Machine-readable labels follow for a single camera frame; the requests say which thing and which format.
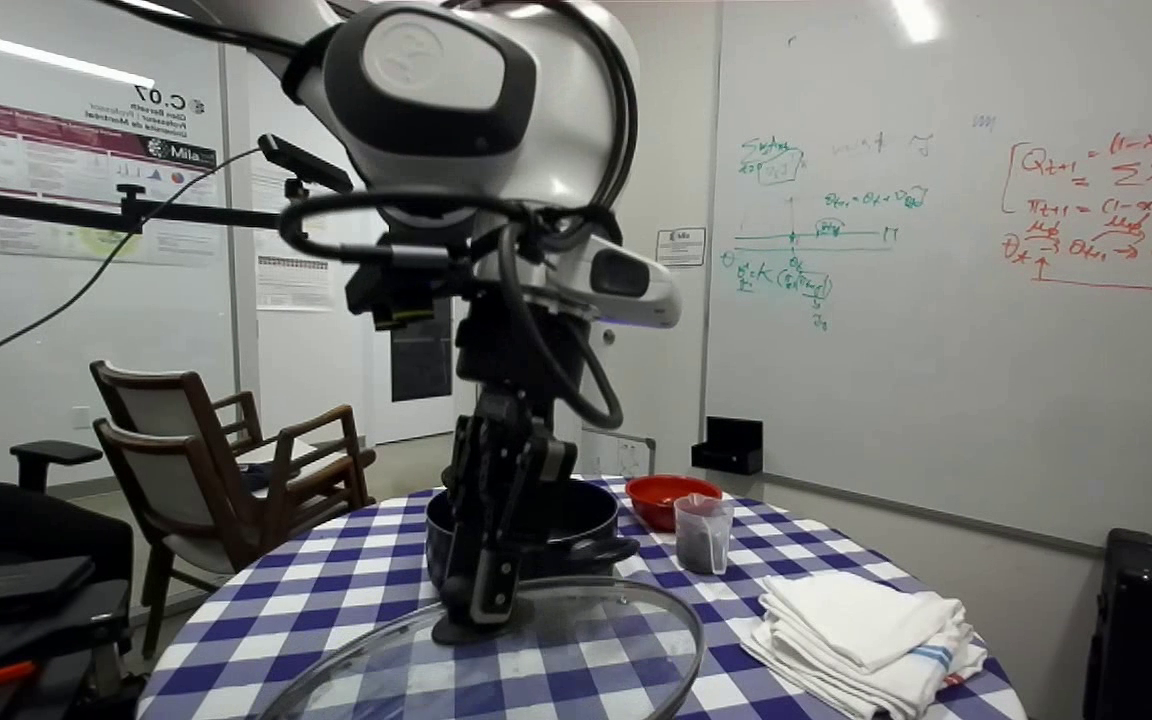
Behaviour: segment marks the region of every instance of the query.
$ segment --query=glass plate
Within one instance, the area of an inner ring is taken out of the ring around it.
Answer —
[[[423,605],[344,645],[265,716],[673,716],[705,656],[689,605],[613,574],[523,583],[512,625],[467,649],[432,645],[439,614]]]

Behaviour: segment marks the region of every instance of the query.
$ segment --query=bowl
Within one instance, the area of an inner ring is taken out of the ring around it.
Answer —
[[[522,579],[538,574],[613,574],[613,562],[623,556],[636,556],[636,541],[615,534],[615,495],[566,479],[549,485],[546,493],[523,504],[523,517],[534,518],[534,534],[516,545]],[[446,562],[454,551],[454,495],[438,493],[423,507],[423,541],[429,541],[429,579],[446,583]]]
[[[682,495],[723,495],[713,479],[705,476],[631,476],[623,485],[631,513],[652,526],[652,530],[673,530],[673,501]]]

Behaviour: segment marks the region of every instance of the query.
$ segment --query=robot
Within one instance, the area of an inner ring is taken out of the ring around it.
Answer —
[[[613,213],[636,152],[629,31],[594,0],[105,5],[243,44],[348,148],[369,193],[305,194],[282,237],[361,264],[354,311],[400,327],[439,295],[467,301],[457,374],[481,394],[446,471],[454,548],[432,569],[438,638],[491,634],[512,614],[522,545],[546,541],[529,504],[578,465],[578,449],[554,436],[557,400],[597,426],[623,419],[589,323],[669,327],[682,316],[673,274],[622,248]],[[379,245],[313,240],[318,214],[361,208],[386,214]],[[584,367],[600,402],[579,394]]]

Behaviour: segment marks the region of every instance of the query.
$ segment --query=whiteboard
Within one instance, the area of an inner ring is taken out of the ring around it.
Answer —
[[[1152,0],[723,5],[713,225],[773,476],[1152,530]]]
[[[117,184],[172,194],[209,164],[175,164],[167,148],[224,156],[217,44],[161,31],[93,0],[0,0],[0,39],[148,75],[133,87],[11,58],[0,53],[0,189],[98,200]],[[224,177],[196,184],[189,203],[224,203]],[[0,336],[70,301],[117,245],[114,232],[0,220]],[[20,439],[93,445],[105,402],[88,362],[196,367],[234,392],[229,226],[148,225],[105,279],[59,319],[0,353],[0,479]],[[58,471],[58,485],[110,469]]]

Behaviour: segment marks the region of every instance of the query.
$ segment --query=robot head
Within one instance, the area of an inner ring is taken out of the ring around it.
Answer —
[[[371,5],[323,95],[369,189],[610,208],[636,144],[629,31],[600,5]]]

